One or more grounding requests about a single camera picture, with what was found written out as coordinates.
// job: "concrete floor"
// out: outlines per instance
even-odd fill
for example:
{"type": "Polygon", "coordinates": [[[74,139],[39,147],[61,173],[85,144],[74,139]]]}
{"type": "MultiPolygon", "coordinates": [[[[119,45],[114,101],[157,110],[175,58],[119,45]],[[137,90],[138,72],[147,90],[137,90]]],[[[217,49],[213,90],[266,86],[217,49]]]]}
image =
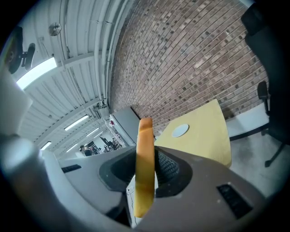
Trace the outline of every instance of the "concrete floor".
{"type": "MultiPolygon", "coordinates": [[[[281,143],[269,135],[261,133],[231,142],[232,165],[230,169],[253,184],[265,197],[278,192],[283,187],[290,173],[290,146],[284,147],[280,155],[268,168],[264,163],[277,151],[281,143]]],[[[132,219],[132,227],[141,218],[134,218],[134,188],[135,178],[127,188],[127,199],[132,219]]]]}

